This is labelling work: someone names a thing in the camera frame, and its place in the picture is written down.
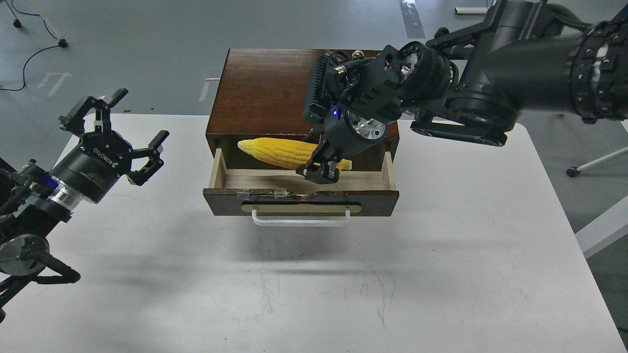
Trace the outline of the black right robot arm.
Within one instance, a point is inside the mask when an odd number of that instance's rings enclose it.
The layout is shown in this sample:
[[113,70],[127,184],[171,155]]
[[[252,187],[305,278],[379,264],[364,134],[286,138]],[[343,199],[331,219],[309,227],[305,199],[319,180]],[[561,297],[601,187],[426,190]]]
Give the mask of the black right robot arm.
[[425,136],[501,147],[521,111],[627,118],[627,12],[584,23],[545,0],[498,0],[483,22],[375,57],[327,51],[312,65],[303,118],[319,143],[297,174],[336,183],[340,161],[384,140],[404,112]]

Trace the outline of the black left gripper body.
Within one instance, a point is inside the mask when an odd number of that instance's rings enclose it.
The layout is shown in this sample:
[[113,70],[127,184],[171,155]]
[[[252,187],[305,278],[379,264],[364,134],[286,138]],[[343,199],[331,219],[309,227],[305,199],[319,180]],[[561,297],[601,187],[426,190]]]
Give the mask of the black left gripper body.
[[53,167],[50,175],[92,203],[99,203],[120,176],[130,172],[130,159],[119,156],[130,150],[132,145],[114,130],[89,132]]

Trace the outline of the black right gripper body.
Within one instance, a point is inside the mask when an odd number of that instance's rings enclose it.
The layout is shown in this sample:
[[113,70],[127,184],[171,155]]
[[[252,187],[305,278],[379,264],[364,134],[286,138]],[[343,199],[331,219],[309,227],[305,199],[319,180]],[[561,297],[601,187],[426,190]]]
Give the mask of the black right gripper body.
[[366,119],[350,110],[330,110],[324,119],[324,135],[330,156],[348,158],[381,143],[387,125]]

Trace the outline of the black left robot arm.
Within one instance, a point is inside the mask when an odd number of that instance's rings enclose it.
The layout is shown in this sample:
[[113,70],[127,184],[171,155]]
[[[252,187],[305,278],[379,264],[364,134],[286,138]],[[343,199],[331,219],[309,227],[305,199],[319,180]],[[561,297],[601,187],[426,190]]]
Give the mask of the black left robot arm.
[[60,128],[78,144],[50,171],[34,159],[20,172],[1,170],[1,272],[7,274],[2,306],[30,283],[76,283],[80,273],[50,254],[47,235],[67,223],[81,201],[99,203],[122,176],[141,186],[163,166],[161,145],[168,131],[134,149],[111,127],[110,110],[127,93],[121,88],[109,100],[81,98],[60,116]]

